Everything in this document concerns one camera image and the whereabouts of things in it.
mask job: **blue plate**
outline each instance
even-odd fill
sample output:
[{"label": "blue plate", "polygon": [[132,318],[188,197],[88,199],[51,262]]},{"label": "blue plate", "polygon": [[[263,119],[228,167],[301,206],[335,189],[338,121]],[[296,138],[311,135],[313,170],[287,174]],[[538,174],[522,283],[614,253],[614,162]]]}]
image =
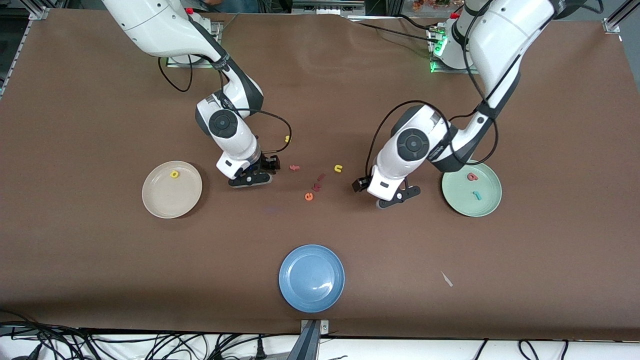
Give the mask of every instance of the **blue plate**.
[{"label": "blue plate", "polygon": [[284,259],[278,280],[289,305],[305,313],[319,313],[340,298],[344,268],[333,251],[320,245],[304,245]]}]

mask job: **plate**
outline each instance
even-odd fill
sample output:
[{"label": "plate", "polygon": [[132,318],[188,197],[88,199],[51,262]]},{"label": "plate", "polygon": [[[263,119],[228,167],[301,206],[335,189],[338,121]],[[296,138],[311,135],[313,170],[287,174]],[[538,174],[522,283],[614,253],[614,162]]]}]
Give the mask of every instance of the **plate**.
[{"label": "plate", "polygon": [[[470,173],[477,180],[470,181]],[[457,172],[447,172],[442,176],[442,193],[458,213],[483,217],[498,208],[502,200],[502,185],[498,175],[485,164],[465,165]]]},{"label": "plate", "polygon": [[142,185],[142,203],[159,218],[177,218],[189,212],[202,194],[202,178],[193,165],[169,161],[153,169]]},{"label": "plate", "polygon": [[340,298],[344,268],[333,251],[320,245],[304,245],[284,259],[278,280],[289,305],[305,313],[319,313]]}]

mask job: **white robotic arm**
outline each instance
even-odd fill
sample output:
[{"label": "white robotic arm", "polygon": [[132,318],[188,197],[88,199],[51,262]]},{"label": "white robotic arm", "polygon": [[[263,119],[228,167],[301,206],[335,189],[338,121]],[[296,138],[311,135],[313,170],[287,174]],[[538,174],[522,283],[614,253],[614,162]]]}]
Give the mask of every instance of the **white robotic arm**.
[{"label": "white robotic arm", "polygon": [[280,169],[276,156],[266,158],[244,118],[260,110],[260,87],[233,61],[222,46],[188,15],[179,0],[103,0],[125,34],[145,53],[158,57],[201,56],[222,71],[228,83],[196,106],[200,129],[222,148],[216,166],[233,187],[266,184]]},{"label": "white robotic arm", "polygon": [[[472,120],[462,130],[445,120],[435,107],[408,109],[395,124],[391,139],[378,153],[371,178],[362,178],[353,184],[355,191],[366,188],[382,199],[379,206],[404,201],[407,192],[399,190],[399,185],[425,160],[442,172],[455,172],[464,166],[516,88],[522,56],[558,13],[556,5],[549,0],[490,0],[488,6],[485,6],[487,0],[468,3],[471,6],[481,3],[483,15],[478,15],[475,21],[468,48],[483,80],[486,102],[483,100],[478,105]],[[470,21],[464,21],[468,28]],[[459,59],[453,63],[464,64],[461,47],[457,49]]]}]

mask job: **white plate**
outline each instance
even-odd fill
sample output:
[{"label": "white plate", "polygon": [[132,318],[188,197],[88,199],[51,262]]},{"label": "white plate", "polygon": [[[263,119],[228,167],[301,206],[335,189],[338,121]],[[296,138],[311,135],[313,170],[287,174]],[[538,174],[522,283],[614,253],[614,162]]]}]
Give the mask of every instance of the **white plate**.
[{"label": "white plate", "polygon": [[[179,176],[171,177],[177,171]],[[159,218],[177,218],[189,212],[202,194],[202,178],[193,165],[169,161],[155,168],[142,185],[142,203]]]}]

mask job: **metal post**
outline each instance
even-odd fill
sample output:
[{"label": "metal post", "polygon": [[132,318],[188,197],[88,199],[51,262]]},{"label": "metal post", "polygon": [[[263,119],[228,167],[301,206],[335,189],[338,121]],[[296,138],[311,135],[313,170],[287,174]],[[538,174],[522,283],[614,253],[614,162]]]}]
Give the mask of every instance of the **metal post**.
[{"label": "metal post", "polygon": [[608,18],[604,19],[602,25],[608,33],[619,33],[620,23],[627,19],[636,9],[640,7],[640,0],[626,0]]},{"label": "metal post", "polygon": [[317,360],[321,326],[321,320],[308,320],[287,360]]}]

